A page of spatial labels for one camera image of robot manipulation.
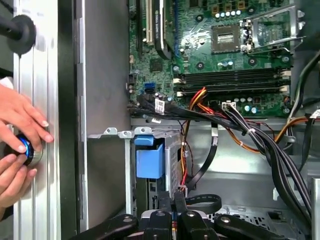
green circuit board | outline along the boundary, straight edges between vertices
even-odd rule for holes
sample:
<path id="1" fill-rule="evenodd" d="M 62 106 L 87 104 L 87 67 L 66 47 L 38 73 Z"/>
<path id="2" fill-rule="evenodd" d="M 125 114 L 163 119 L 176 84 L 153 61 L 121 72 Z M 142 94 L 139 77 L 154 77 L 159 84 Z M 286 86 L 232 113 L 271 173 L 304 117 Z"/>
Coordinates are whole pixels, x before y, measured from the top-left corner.
<path id="1" fill-rule="evenodd" d="M 141 0 L 143 38 L 148 28 L 146 2 L 146 0 Z M 208 0 L 206 1 L 207 7 L 202 5 L 202 0 L 167 0 L 166 2 L 168 6 L 166 14 L 169 21 L 167 21 L 165 34 L 171 45 L 172 40 L 176 40 L 172 47 L 172 60 L 162 59 L 152 44 L 145 43 L 146 39 L 143 39 L 144 43 L 141 55 L 139 55 L 137 18 L 132 17 L 130 20 L 130 73 L 134 76 L 134 91 L 131 91 L 130 100 L 133 103 L 136 102 L 137 95 L 144 93 L 145 83 L 154 83 L 157 94 L 173 98 L 179 106 L 187 106 L 187 99 L 176 96 L 173 84 L 175 74 L 223 73 L 237 70 L 289 69 L 291 67 L 291 55 L 285 51 L 250 55 L 244 54 L 239 49 L 240 43 L 234 39 L 231 41 L 234 44 L 227 44 L 227 49 L 220 49 L 212 41 L 214 37 L 221 37 L 221 41 L 227 43 L 233 38 L 232 34 L 240 34 L 237 31 L 240 31 L 239 22 L 241 20 L 272 10 L 270 2 L 273 1 Z M 289 0 L 274 2 L 278 4 L 275 7 L 289 4 Z M 129 9 L 131 13 L 137 10 L 136 0 L 130 0 Z M 265 19 L 259 26 L 261 45 L 289 35 L 290 25 L 287 12 Z M 287 49 L 290 48 L 289 44 L 284 46 Z M 245 117 L 286 117 L 290 111 L 286 105 L 288 96 L 290 96 L 289 86 L 275 93 L 238 93 L 235 91 L 216 98 L 214 96 L 214 93 L 210 94 L 208 105 L 210 101 L 236 102 L 237 110 Z"/>

blue latch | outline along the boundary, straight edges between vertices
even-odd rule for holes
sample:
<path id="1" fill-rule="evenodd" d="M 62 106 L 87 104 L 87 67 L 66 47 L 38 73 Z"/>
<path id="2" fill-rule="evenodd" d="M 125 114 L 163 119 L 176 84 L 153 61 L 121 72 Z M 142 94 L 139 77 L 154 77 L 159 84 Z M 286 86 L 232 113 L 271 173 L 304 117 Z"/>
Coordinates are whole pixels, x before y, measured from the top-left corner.
<path id="1" fill-rule="evenodd" d="M 134 139 L 134 145 L 136 146 L 153 146 L 154 136 L 152 135 L 140 135 Z"/>
<path id="2" fill-rule="evenodd" d="M 165 147 L 136 151 L 136 176 L 143 179 L 159 179 L 165 173 Z"/>

cpu socket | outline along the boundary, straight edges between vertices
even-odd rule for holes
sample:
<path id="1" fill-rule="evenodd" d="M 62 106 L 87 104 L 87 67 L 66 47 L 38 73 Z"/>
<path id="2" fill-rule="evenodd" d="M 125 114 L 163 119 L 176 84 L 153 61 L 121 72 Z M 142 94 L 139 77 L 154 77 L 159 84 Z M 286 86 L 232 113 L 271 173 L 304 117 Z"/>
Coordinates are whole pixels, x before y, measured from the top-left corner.
<path id="1" fill-rule="evenodd" d="M 211 51 L 213 54 L 240 51 L 240 27 L 238 25 L 213 26 Z"/>

hand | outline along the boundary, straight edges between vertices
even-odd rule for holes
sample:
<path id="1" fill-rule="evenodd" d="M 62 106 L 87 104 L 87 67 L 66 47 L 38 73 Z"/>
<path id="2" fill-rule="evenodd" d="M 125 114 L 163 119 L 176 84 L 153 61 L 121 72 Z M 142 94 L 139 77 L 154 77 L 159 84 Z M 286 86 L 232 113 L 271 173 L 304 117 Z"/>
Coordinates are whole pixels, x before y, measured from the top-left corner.
<path id="1" fill-rule="evenodd" d="M 22 154 L 5 156 L 0 160 L 0 208 L 8 208 L 25 193 L 37 174 L 37 169 L 28 170 L 24 165 L 27 157 Z"/>
<path id="2" fill-rule="evenodd" d="M 43 128 L 48 127 L 48 122 L 32 106 L 31 101 L 15 90 L 0 85 L 0 139 L 18 153 L 25 153 L 26 147 L 7 128 L 7 124 L 17 127 L 31 142 L 36 151 L 42 149 L 41 139 L 47 143 L 54 140 Z"/>

label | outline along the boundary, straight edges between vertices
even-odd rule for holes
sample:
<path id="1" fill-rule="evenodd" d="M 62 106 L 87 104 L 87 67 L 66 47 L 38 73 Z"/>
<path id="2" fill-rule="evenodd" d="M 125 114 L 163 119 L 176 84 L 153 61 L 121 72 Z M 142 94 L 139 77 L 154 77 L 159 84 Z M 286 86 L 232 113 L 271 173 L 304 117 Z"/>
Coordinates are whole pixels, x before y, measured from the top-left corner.
<path id="1" fill-rule="evenodd" d="M 316 119 L 317 117 L 320 116 L 320 109 L 315 110 L 314 113 L 310 116 L 311 119 Z"/>
<path id="2" fill-rule="evenodd" d="M 154 100 L 154 110 L 157 114 L 165 114 L 165 101 L 155 99 Z"/>
<path id="3" fill-rule="evenodd" d="M 151 122 L 156 123 L 156 124 L 160 124 L 161 123 L 161 119 L 159 118 L 152 118 Z"/>

